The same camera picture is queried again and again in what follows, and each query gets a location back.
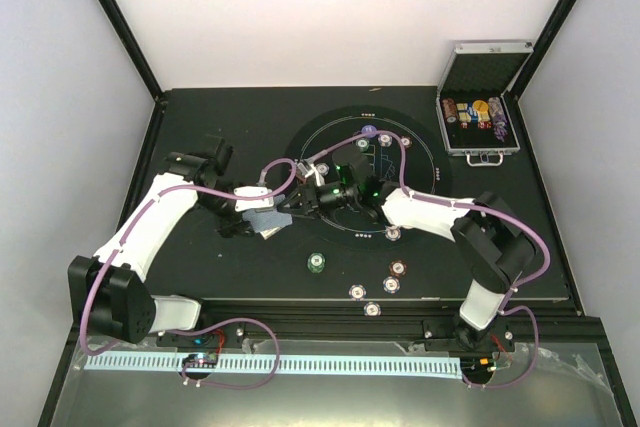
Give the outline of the blue playing card deck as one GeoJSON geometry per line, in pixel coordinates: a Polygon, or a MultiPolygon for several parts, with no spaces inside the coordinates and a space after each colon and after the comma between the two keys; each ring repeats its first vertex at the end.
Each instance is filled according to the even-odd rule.
{"type": "Polygon", "coordinates": [[[250,209],[242,213],[242,218],[250,224],[256,233],[274,229],[281,230],[293,223],[293,218],[290,214],[281,213],[276,209],[250,209]]]}

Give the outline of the green poker chip stack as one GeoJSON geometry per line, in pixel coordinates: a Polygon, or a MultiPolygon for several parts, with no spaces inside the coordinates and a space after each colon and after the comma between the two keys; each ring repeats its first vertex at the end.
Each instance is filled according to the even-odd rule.
{"type": "Polygon", "coordinates": [[[326,265],[325,257],[322,253],[312,253],[307,260],[307,268],[311,273],[321,273],[326,265]]]}

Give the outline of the green poker chips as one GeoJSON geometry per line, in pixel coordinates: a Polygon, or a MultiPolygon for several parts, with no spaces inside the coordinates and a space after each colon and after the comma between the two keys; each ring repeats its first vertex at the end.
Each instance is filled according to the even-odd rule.
{"type": "Polygon", "coordinates": [[[361,152],[366,152],[369,148],[369,141],[366,138],[360,138],[356,141],[356,146],[361,152]]]}

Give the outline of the purple small blind button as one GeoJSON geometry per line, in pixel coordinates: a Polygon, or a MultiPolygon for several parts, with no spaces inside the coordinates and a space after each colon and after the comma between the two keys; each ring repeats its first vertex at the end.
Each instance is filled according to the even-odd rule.
{"type": "Polygon", "coordinates": [[[361,129],[361,133],[367,138],[374,137],[376,135],[376,132],[377,132],[377,129],[373,125],[365,125],[361,129]]]}

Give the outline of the brown poker chip stack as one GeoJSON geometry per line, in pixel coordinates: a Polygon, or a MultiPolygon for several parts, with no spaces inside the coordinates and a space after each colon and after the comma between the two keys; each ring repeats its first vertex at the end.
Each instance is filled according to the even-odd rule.
{"type": "Polygon", "coordinates": [[[390,263],[389,271],[392,276],[401,278],[407,273],[407,265],[404,262],[396,260],[390,263]]]}

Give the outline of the white playing card box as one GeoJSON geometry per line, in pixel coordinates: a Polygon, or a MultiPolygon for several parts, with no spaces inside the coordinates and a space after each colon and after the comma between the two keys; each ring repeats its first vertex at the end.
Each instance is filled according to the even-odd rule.
{"type": "Polygon", "coordinates": [[[275,227],[275,228],[271,228],[271,229],[267,229],[267,230],[261,231],[260,235],[262,236],[262,238],[264,240],[267,240],[270,237],[272,237],[273,235],[275,235],[276,233],[278,233],[280,230],[281,230],[281,227],[275,227]]]}

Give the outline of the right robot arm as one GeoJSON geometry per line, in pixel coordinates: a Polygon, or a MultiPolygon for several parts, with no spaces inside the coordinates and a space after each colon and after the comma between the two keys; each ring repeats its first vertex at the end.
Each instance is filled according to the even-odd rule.
{"type": "Polygon", "coordinates": [[[335,150],[332,162],[337,178],[325,184],[310,161],[299,163],[302,179],[277,210],[297,218],[327,219],[350,209],[389,229],[417,229],[453,242],[470,268],[472,282],[452,337],[464,350],[479,349],[491,337],[490,326],[508,289],[535,257],[533,236],[486,211],[500,204],[493,194],[458,206],[456,199],[410,191],[376,176],[355,144],[335,150]]]}

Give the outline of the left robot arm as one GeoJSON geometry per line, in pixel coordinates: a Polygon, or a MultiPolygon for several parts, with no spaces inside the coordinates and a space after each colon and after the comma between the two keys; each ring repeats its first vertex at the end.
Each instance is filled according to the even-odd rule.
{"type": "Polygon", "coordinates": [[[193,346],[214,335],[213,319],[200,301],[179,295],[153,296],[145,282],[160,248],[185,214],[209,209],[222,236],[250,235],[248,210],[274,207],[284,186],[266,185],[267,169],[255,185],[225,180],[232,147],[217,138],[203,153],[172,152],[143,200],[114,236],[92,256],[76,257],[68,284],[81,349],[97,356],[120,342],[136,344],[147,335],[179,331],[193,346]]]}

